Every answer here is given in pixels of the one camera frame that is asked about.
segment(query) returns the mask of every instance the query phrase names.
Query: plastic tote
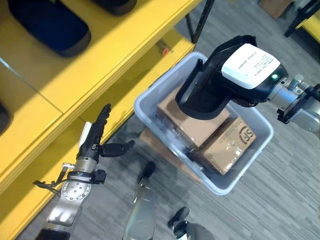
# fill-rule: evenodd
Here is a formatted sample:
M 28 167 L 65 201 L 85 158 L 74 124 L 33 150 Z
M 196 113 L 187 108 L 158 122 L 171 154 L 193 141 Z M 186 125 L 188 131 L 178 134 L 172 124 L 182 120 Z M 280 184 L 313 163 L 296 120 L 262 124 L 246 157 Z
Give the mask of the plastic tote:
M 222 175 L 217 171 L 201 168 L 185 154 L 186 146 L 173 132 L 158 118 L 157 105 L 162 102 L 175 88 L 181 85 L 191 73 L 198 59 L 203 62 L 207 57 L 199 52 L 192 52 L 182 59 L 176 66 L 162 75 L 148 90 L 142 93 L 134 103 L 137 117 L 181 160 L 203 183 L 216 195 L 228 194 L 259 153 L 271 140 L 274 130 L 268 120 L 254 107 L 246 108 L 232 101 L 228 109 L 233 114 L 240 115 L 256 135 L 256 139 L 247 148 L 232 168 Z

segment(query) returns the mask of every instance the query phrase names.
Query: cardboard box on floor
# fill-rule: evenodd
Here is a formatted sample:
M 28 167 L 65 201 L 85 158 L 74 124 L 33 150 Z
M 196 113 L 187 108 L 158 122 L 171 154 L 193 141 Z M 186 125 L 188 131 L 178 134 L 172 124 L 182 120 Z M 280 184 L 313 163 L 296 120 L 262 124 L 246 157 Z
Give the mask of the cardboard box on floor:
M 176 155 L 174 155 L 148 128 L 141 133 L 140 139 L 173 166 L 183 171 L 198 183 L 203 183 L 202 180 Z
M 175 124 L 175 132 L 182 133 L 186 139 L 199 148 L 220 125 L 229 117 L 230 113 L 224 109 L 217 117 L 210 120 L 192 118 L 182 112 L 175 97 L 180 86 L 173 90 L 160 104 L 158 109 Z
M 286 8 L 292 3 L 292 0 L 260 0 L 259 5 L 274 19 L 280 17 L 280 15 L 286 10 Z
M 237 117 L 221 126 L 195 156 L 225 175 L 255 139 L 251 128 Z

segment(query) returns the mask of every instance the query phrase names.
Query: green indicator light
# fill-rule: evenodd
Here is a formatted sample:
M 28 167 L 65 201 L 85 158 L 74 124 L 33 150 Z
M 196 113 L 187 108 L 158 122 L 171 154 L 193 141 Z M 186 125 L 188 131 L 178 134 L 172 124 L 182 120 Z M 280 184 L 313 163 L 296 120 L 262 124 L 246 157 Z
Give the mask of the green indicator light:
M 278 75 L 278 74 L 272 74 L 272 75 L 271 75 L 271 78 L 272 78 L 273 80 L 277 80 L 277 79 L 279 78 L 279 75 Z

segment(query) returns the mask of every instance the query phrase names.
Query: robotic arm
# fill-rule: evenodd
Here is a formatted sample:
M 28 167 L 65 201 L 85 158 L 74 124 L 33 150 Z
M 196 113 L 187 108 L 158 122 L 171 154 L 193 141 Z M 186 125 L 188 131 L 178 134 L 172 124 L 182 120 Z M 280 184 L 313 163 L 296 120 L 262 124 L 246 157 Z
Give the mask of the robotic arm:
M 309 86 L 298 74 L 288 79 L 284 66 L 257 47 L 256 38 L 237 36 L 198 60 L 175 98 L 188 116 L 215 118 L 232 100 L 243 107 L 270 102 L 278 120 L 296 123 L 319 137 L 320 84 Z
M 76 163 L 64 163 L 56 181 L 51 184 L 35 181 L 40 188 L 60 194 L 60 199 L 47 217 L 36 240 L 68 240 L 75 226 L 75 220 L 84 199 L 89 195 L 92 184 L 103 184 L 106 179 L 104 170 L 96 170 L 99 157 L 113 158 L 124 155 L 134 146 L 128 143 L 108 143 L 100 145 L 111 105 L 107 104 L 97 117 L 95 123 L 86 122 L 79 141 Z M 68 169 L 71 171 L 63 180 Z M 54 187 L 63 183 L 60 193 Z

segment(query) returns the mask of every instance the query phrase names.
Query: yellow shelf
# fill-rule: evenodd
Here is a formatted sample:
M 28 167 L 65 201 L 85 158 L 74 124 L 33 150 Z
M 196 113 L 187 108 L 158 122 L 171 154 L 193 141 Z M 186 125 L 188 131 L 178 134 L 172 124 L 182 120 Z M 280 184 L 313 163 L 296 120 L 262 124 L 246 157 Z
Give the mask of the yellow shelf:
M 46 111 L 39 111 L 40 117 L 29 114 L 28 123 L 32 124 L 25 129 L 40 128 L 42 119 L 47 118 L 51 125 L 46 124 L 47 128 L 34 135 L 23 130 L 23 136 L 28 135 L 24 147 L 17 149 L 15 156 L 4 152 L 2 157 L 16 169 L 5 169 L 3 177 L 10 178 L 0 179 L 0 193 L 201 0 L 139 0 L 133 11 L 121 17 L 109 14 L 91 0 L 63 2 L 88 24 L 92 34 L 87 49 L 72 58 L 60 57 L 36 40 L 11 16 L 7 1 L 0 1 L 0 57 L 60 116 Z M 20 93 L 13 89 L 11 94 Z M 21 94 L 27 97 L 26 108 L 31 108 L 31 97 Z M 16 139 L 17 135 L 10 134 L 5 142 Z
M 81 115 L 86 121 L 94 121 L 102 106 L 108 102 L 112 103 L 103 141 L 130 116 L 136 97 L 194 48 L 192 43 L 174 30 L 169 31 L 163 39 L 171 46 L 173 52 L 162 56 L 157 45 L 152 47 Z M 32 182 L 55 180 L 63 162 L 75 162 L 78 141 L 84 125 L 82 119 L 77 118 L 0 195 L 0 205 L 5 206 L 0 208 L 0 239 L 15 238 L 50 200 L 52 193 L 32 185 Z
M 13 120 L 0 137 L 0 193 L 29 164 L 20 155 L 47 130 L 62 113 L 0 63 L 0 99 Z
M 320 43 L 320 11 L 303 21 L 297 28 L 303 27 L 315 40 Z

